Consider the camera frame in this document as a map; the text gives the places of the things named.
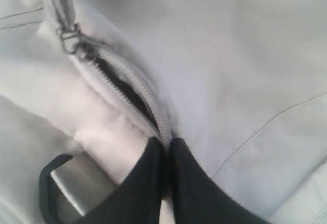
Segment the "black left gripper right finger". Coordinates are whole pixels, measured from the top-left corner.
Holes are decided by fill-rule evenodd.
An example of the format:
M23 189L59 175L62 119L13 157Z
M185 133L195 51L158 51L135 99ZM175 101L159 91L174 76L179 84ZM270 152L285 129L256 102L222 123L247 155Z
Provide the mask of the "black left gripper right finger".
M222 191L181 138L170 144L169 169L176 223L267 223Z

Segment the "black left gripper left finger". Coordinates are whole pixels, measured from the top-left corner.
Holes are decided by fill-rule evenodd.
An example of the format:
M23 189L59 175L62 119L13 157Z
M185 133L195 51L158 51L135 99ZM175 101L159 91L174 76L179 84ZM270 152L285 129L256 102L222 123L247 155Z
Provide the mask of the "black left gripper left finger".
M86 215L86 222L159 223L166 172L165 149L156 138L150 138L133 170Z

